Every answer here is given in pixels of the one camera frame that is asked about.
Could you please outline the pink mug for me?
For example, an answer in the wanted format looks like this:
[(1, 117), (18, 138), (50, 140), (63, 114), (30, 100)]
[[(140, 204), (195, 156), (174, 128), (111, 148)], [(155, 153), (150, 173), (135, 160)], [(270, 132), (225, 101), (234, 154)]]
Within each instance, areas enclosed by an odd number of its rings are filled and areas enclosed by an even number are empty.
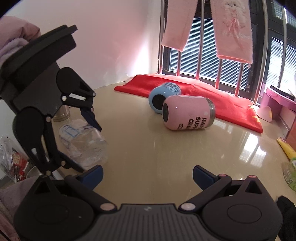
[(198, 130), (214, 123), (216, 109), (206, 97), (174, 95), (163, 104), (164, 125), (173, 131)]

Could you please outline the snack packets pile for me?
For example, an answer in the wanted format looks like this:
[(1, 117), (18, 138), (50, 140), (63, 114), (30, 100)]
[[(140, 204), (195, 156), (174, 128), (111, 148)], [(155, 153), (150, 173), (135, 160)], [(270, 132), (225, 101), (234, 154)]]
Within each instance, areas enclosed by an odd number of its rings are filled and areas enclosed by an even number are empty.
[(7, 136), (1, 137), (1, 169), (14, 183), (26, 179), (29, 162)]

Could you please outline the metal towel rack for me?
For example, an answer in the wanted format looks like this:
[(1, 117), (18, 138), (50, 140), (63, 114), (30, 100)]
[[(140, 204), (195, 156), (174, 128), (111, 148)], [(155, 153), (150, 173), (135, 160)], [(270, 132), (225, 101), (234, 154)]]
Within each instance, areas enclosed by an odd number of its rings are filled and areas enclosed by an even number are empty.
[(210, 1), (198, 1), (183, 52), (165, 47), (164, 74), (218, 84), (223, 91), (261, 102), (271, 85), (294, 91), (295, 13), (280, 1), (248, 1), (252, 28), (253, 63), (217, 57)]

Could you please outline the green glass jar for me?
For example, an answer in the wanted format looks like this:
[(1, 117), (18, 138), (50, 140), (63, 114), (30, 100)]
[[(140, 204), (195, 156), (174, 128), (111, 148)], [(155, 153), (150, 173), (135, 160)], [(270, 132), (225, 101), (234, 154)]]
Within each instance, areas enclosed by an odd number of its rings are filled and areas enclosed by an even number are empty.
[(289, 163), (283, 165), (283, 177), (288, 186), (296, 191), (296, 169), (295, 169), (295, 158), (292, 158)]

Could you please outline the steel thermos flask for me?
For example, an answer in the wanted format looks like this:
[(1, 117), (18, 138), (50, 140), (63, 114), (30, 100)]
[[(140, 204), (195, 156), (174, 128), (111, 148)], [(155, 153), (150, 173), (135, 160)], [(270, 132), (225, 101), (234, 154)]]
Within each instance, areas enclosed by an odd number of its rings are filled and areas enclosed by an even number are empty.
[(65, 121), (70, 118), (70, 109), (67, 105), (62, 105), (53, 117), (54, 122)]

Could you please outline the blue mug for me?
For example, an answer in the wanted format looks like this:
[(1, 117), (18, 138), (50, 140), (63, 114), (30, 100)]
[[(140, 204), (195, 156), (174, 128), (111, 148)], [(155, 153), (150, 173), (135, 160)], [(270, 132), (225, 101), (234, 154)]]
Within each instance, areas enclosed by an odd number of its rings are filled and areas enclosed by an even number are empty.
[(164, 101), (172, 95), (181, 95), (181, 89), (175, 83), (166, 82), (154, 88), (148, 97), (151, 109), (155, 113), (162, 114)]

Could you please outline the right pink embroidered towel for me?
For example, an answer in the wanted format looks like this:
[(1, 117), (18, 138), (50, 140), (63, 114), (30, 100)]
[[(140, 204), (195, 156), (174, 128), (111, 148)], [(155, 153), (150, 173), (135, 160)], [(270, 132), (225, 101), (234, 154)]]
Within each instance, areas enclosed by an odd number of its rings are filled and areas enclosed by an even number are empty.
[(253, 41), (249, 2), (210, 1), (217, 57), (253, 63)]

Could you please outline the pink round pad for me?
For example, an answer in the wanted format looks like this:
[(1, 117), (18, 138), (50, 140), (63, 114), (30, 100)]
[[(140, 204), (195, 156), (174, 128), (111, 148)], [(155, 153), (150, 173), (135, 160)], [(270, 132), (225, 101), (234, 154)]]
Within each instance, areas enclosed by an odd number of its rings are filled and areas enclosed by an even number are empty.
[(272, 110), (269, 106), (260, 107), (257, 109), (256, 114), (260, 119), (269, 123), (273, 120)]

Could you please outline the left pink hanging towel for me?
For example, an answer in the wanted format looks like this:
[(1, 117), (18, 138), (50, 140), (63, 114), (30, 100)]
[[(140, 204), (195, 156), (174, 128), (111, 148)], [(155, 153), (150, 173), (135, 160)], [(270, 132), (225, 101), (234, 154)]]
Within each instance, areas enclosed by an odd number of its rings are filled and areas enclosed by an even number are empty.
[(162, 46), (184, 51), (198, 0), (169, 0)]

